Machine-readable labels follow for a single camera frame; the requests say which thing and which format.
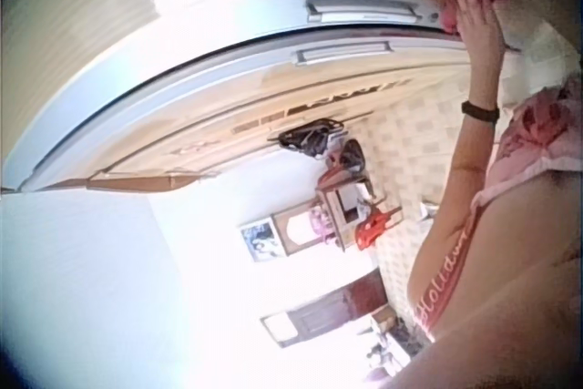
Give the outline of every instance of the brown door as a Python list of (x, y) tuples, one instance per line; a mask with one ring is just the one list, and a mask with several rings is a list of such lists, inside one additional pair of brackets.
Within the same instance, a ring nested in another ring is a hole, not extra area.
[[(275, 342), (281, 347), (286, 347), (340, 328), (345, 323), (359, 319), (385, 304), (387, 304), (387, 299), (383, 280), (379, 270), (375, 269), (355, 282), (327, 293), (316, 301), (263, 318), (261, 321)], [(297, 333), (295, 336), (290, 337), (288, 334), (282, 338), (270, 329), (269, 319), (282, 316), (287, 316), (286, 319), (293, 325)]]

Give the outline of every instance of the door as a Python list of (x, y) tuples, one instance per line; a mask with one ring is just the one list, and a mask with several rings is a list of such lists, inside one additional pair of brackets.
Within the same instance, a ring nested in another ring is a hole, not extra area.
[(282, 348), (308, 341), (342, 327), (387, 304), (378, 269), (287, 312), (261, 319), (273, 340)]

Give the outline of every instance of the white wall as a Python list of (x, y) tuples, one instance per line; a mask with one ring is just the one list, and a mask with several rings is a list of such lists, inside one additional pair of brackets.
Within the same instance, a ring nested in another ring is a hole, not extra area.
[[(47, 389), (287, 387), (284, 376), (303, 365), (259, 318), (376, 263), (325, 245), (254, 263), (237, 226), (311, 198), (322, 171), (321, 162), (278, 153), (150, 197), (3, 197), (10, 356), (33, 387)], [(312, 374), (338, 373), (337, 361), (318, 366)]]
[(2, 335), (32, 387), (181, 387), (183, 289), (143, 196), (2, 198)]
[[(213, 375), (226, 378), (228, 369), (231, 379), (221, 380), (223, 387), (242, 381), (274, 387), (290, 364), (259, 318), (315, 299), (376, 267), (370, 252), (342, 253), (326, 245), (253, 262), (237, 228), (314, 197), (324, 170), (322, 162), (281, 151), (216, 179), (150, 196), (187, 290), (194, 327), (190, 342), (220, 351), (206, 356), (200, 384), (215, 387)], [(230, 365), (223, 368), (225, 361)]]

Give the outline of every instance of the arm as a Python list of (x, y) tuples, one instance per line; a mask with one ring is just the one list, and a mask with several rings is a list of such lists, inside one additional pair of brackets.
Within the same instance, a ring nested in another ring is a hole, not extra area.
[[(499, 23), (489, 0), (456, 1), (458, 28), (472, 66), (468, 99), (478, 107), (495, 109), (505, 50)], [(464, 117), (439, 211), (414, 263), (409, 282), (411, 304), (419, 300), (444, 256), (455, 246), (472, 199), (484, 188), (494, 132), (492, 124)]]

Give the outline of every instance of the black watch strap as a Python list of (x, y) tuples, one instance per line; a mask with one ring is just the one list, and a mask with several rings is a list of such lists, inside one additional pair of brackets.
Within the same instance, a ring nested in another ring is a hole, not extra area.
[(462, 113), (471, 118), (477, 118), (483, 122), (493, 123), (494, 125), (500, 118), (500, 109), (483, 109), (472, 104), (469, 100), (462, 104)]

